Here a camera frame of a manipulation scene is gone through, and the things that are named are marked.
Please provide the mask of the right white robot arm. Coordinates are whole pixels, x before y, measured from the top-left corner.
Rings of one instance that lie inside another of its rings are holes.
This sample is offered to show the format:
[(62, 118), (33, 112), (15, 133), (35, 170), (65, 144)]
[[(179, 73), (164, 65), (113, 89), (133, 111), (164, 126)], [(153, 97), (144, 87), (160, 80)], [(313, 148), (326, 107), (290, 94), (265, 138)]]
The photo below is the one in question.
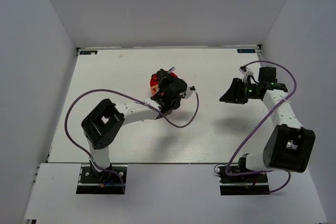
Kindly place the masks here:
[(237, 168), (227, 164), (225, 173), (238, 176), (247, 182), (258, 173), (273, 170), (303, 173), (316, 139), (314, 131), (305, 129), (299, 122), (289, 102), (291, 93), (285, 84), (278, 82), (275, 67), (261, 67), (258, 79), (247, 67), (240, 67), (243, 78), (235, 78), (221, 102), (246, 104), (248, 100), (261, 100), (268, 113), (256, 126), (260, 128), (266, 119), (271, 119), (274, 130), (265, 147), (255, 154), (244, 154), (238, 161)]

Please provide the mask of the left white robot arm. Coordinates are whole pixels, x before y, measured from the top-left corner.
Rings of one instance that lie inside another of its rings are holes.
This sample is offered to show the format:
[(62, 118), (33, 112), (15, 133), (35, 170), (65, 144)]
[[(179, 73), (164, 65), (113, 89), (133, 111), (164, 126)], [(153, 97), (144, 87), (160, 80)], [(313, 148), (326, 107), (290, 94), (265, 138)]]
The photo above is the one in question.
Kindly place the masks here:
[(82, 121), (92, 163), (96, 163), (93, 176), (98, 181), (110, 178), (109, 145), (122, 126), (170, 115), (180, 107), (182, 99), (188, 99), (195, 91), (172, 71), (163, 69), (151, 76), (150, 88), (152, 96), (143, 103), (115, 104), (110, 99), (104, 99)]

